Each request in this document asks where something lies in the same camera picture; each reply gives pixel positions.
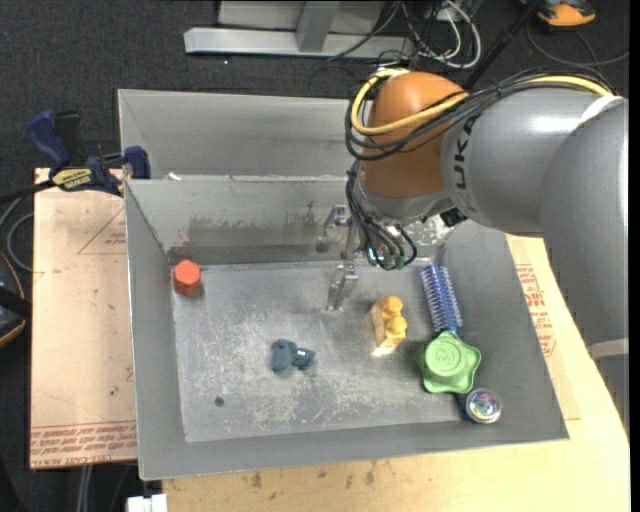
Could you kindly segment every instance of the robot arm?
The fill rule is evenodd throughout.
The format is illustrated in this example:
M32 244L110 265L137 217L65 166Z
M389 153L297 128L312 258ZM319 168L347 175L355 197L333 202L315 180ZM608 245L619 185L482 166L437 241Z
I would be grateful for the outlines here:
M361 249L400 268L403 226L452 208L541 237L628 432L628 100L583 75L522 75L480 93L388 75L367 125L347 118Z

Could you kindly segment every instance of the orange object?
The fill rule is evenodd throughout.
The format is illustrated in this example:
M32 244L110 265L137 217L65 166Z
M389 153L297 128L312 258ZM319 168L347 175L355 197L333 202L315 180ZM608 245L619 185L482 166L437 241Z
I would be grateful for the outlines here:
M183 260L173 269L173 287L181 295L193 295L200 288L200 265Z
M439 75L413 71L387 80L376 96L367 119L367 127L375 128L416 114L453 93L460 86ZM427 119L376 135L374 142L388 142L404 137ZM404 151L383 160L363 160L362 179L367 187L382 197L410 198L437 192L444 188L440 169L440 148L444 128L430 131L407 144ZM367 149L366 156L379 155L378 149Z

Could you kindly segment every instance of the small round object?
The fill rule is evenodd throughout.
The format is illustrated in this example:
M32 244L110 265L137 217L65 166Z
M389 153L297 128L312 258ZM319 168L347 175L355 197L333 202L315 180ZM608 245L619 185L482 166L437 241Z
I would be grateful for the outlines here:
M472 421L488 425L495 423L502 414L502 400L487 388L478 388L467 394L465 412Z

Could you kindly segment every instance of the blue brush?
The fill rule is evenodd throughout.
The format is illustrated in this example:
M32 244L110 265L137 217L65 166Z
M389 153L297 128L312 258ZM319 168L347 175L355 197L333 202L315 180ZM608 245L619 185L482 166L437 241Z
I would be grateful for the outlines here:
M462 327L462 316L447 267L429 262L420 271L420 279L431 312L431 323L435 334L440 334L442 331L457 333Z

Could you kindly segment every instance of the black carpet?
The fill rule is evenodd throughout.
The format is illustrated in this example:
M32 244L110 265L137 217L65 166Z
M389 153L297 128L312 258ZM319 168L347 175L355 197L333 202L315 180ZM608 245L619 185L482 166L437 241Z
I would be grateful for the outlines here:
M412 4L420 7L419 2ZM523 7L518 0L478 4L475 22L486 50ZM597 19L579 31L548 33L533 22L530 37L565 61L607 61L628 51L630 0L593 4ZM321 59L187 56L184 32L211 26L215 19L215 2L0 0L0 195L30 185L33 169L49 164L25 135L29 120L45 109L78 110L89 151L109 153L120 150L115 102L119 88L341 98L373 70L370 63L348 59L317 71ZM406 33L400 16L385 33ZM554 63L532 46L527 30L522 30L477 85ZM428 63L424 69L443 71ZM629 96L628 58L602 65L600 71L619 94ZM468 72L447 76L462 83ZM0 205L0 211L6 206ZM12 219L32 208L31 199L23 201ZM6 223L0 232L2 252L10 226ZM30 263L29 223L16 234L15 248ZM19 274L30 296L30 275ZM0 350L0 512L12 512L20 504L28 511L75 510L79 469L28 469L29 345L26 332ZM123 496L145 491L135 468L97 466L90 491L92 510L107 510L125 470Z

